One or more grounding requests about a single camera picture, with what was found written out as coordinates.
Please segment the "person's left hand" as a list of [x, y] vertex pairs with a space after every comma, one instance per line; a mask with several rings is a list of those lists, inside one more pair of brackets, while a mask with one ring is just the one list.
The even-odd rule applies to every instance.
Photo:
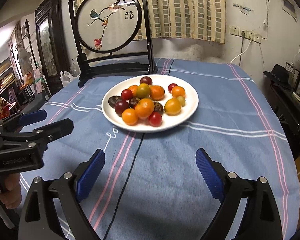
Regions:
[[7, 209], [16, 209], [22, 200], [20, 173], [9, 174], [1, 177], [6, 191], [0, 195], [1, 202]]

